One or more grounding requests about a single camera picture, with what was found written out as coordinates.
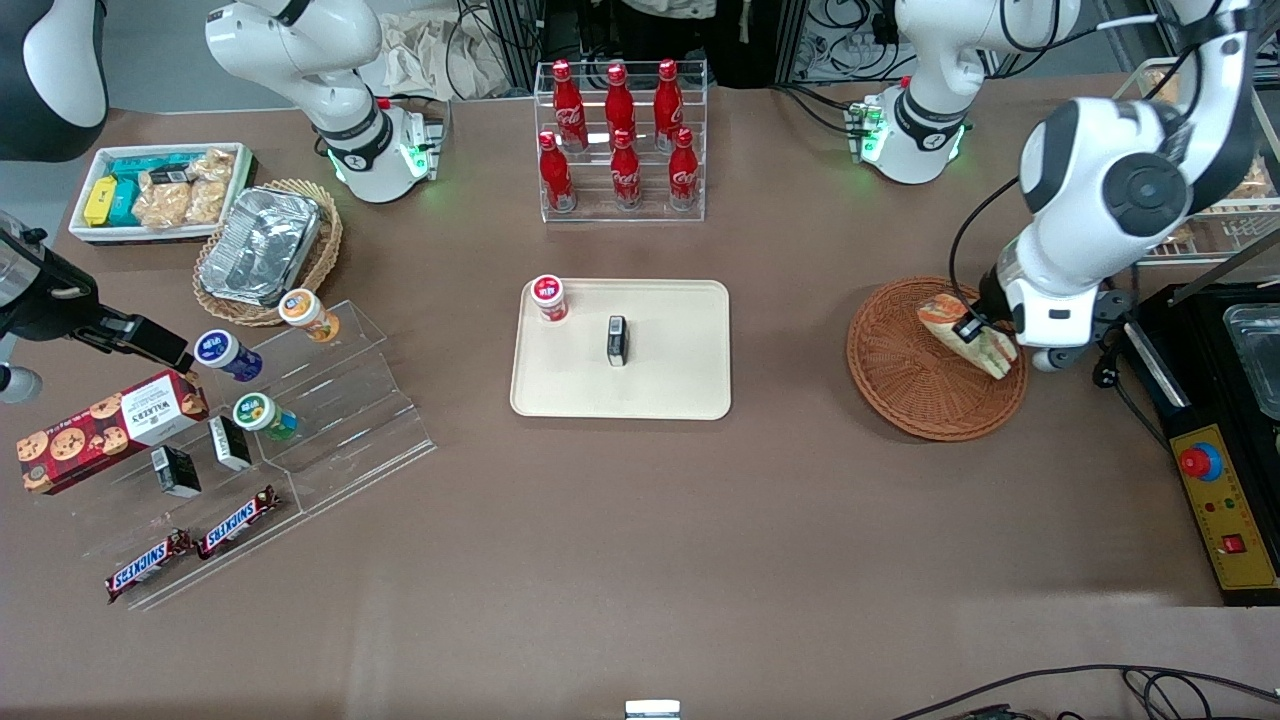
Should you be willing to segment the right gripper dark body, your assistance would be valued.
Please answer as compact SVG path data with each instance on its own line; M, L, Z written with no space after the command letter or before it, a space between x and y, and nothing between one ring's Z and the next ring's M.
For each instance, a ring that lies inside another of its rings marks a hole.
M3 336L46 342L97 328L102 318L99 288L92 277L65 260L50 260L32 284L3 305Z

